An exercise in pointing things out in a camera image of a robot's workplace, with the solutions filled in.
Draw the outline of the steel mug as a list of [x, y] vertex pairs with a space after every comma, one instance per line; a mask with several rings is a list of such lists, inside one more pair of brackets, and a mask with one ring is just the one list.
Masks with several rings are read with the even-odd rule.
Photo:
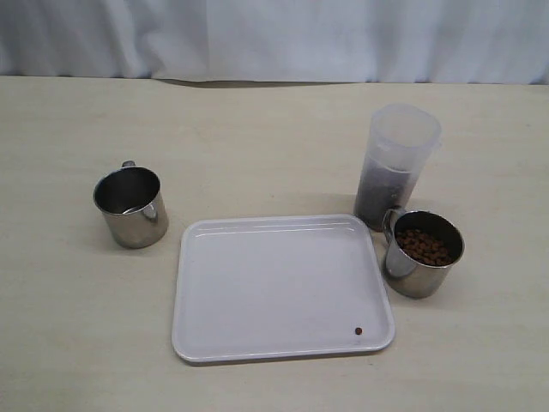
[[160, 178], [134, 161], [125, 161], [103, 177], [94, 187], [93, 199], [112, 237], [122, 247], [148, 247], [167, 232], [169, 219]]
[[[397, 244], [396, 234], [411, 228], [441, 239], [449, 249], [451, 263], [430, 266], [410, 258]], [[402, 207], [388, 209], [383, 218], [383, 234], [388, 244], [383, 258], [384, 278], [396, 292], [414, 299], [433, 295], [465, 250], [459, 230], [450, 221], [430, 211], [407, 211]]]

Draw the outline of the white plastic tray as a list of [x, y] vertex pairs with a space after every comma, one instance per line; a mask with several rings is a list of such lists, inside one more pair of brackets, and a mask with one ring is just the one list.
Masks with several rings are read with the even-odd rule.
[[185, 229], [172, 321], [172, 347], [184, 361], [363, 354], [394, 338], [371, 234], [356, 217], [208, 220]]

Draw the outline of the translucent plastic pitcher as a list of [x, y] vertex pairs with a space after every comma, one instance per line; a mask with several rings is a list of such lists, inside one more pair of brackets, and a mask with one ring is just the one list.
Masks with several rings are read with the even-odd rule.
[[428, 158], [440, 146], [441, 131], [428, 112], [409, 104], [389, 104], [371, 117], [363, 166], [371, 158], [387, 168], [414, 173], [418, 181]]

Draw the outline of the brown pellets in right mug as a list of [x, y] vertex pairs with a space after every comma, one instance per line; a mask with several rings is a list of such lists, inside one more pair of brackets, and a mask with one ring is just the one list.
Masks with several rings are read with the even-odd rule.
[[444, 266], [452, 261], [449, 249], [441, 239], [418, 228], [398, 232], [396, 241], [410, 258], [421, 264]]

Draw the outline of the white backdrop curtain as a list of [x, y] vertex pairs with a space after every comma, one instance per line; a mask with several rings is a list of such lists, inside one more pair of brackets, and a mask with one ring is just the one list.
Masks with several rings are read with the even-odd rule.
[[4, 1], [1, 71], [544, 84], [545, 1]]

